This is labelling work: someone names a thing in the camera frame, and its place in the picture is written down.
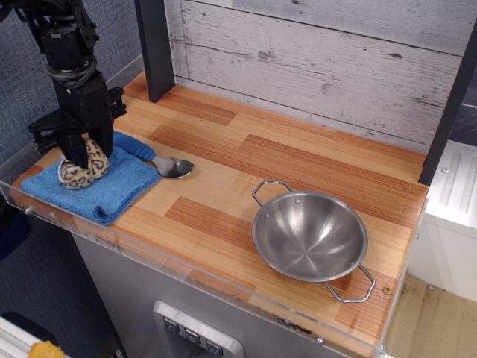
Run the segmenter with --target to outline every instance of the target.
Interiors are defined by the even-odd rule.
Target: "spoon handle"
[[[113,144],[144,160],[152,160],[156,156],[156,152],[149,145],[121,132],[114,132]]]

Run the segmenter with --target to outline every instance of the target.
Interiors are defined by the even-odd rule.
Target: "screw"
[[[384,293],[385,295],[390,295],[391,293],[393,293],[393,289],[389,286],[384,286],[382,288],[382,293]]]

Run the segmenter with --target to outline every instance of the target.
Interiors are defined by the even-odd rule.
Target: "wooden countertop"
[[[203,270],[188,273],[198,284],[220,289],[218,281],[230,283],[228,292],[245,306],[270,313],[288,329],[370,354],[366,346],[380,343],[423,208],[428,187],[417,180],[425,156],[178,86],[150,103],[144,75],[125,88],[123,100],[128,113],[115,121],[116,131],[158,155],[191,160],[195,170],[179,180],[162,179],[109,226],[112,231],[89,229],[96,236],[130,236],[145,246],[121,241],[121,235],[114,236],[116,245],[145,257],[153,259],[147,251],[156,249]],[[51,151],[15,185],[59,156],[58,149]],[[252,191],[277,179],[295,190],[333,195],[361,216],[369,234],[363,265],[376,279],[368,302],[341,304],[324,285],[285,277],[259,256],[252,239],[259,205]],[[285,191],[269,185],[259,196],[266,202]],[[68,228],[73,218],[62,220]],[[355,270],[331,284],[345,298],[360,298],[370,281]],[[358,343],[343,342],[336,330]]]

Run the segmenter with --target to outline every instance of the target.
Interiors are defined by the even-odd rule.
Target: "black vertical post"
[[[474,23],[474,28],[470,34],[469,43],[462,57],[461,65],[455,76],[454,84],[449,94],[444,112],[440,119],[439,126],[435,133],[434,139],[429,149],[426,161],[424,163],[423,171],[421,172],[419,182],[425,185],[431,185],[440,158],[449,139],[454,125],[455,118],[464,100],[467,87],[469,86],[472,74],[476,69],[477,64],[477,22]]]
[[[174,85],[171,48],[163,0],[134,0],[148,81],[149,101],[156,102]]]

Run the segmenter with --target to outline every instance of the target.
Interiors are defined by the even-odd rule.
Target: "button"
[[[176,322],[164,317],[164,324],[172,332],[179,333],[179,325]]]
[[[206,340],[206,344],[207,344],[207,350],[209,350],[209,352],[212,352],[216,356],[220,356],[220,357],[224,355],[224,351],[222,350],[222,347],[220,345],[217,345],[214,342],[209,341],[208,339]]]
[[[191,341],[192,343],[195,343],[196,345],[200,344],[200,337],[198,334],[192,332],[191,330],[188,330],[187,328],[184,330],[184,333],[186,334],[186,338]]]

